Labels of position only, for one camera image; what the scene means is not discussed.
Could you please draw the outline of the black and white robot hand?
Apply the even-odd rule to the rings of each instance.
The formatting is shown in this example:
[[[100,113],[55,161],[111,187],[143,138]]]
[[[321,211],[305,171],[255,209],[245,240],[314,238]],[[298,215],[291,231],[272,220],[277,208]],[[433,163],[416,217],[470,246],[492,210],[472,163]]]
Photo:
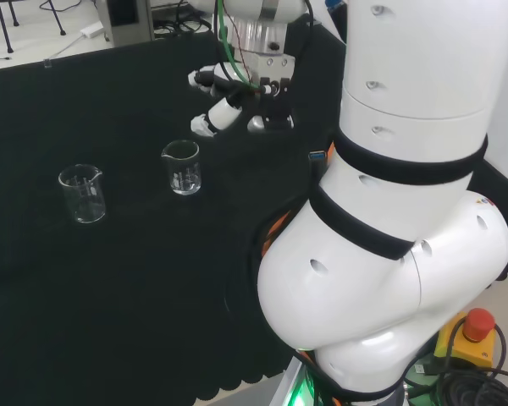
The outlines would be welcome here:
[[[259,108],[249,119],[251,133],[268,133],[294,128],[289,95],[295,59],[287,54],[262,55],[248,52],[238,70],[260,89],[248,88],[233,70],[231,63],[207,65],[188,75],[190,86],[216,97],[207,112],[190,121],[194,134],[213,137],[229,129],[243,113],[246,105],[255,102]]]

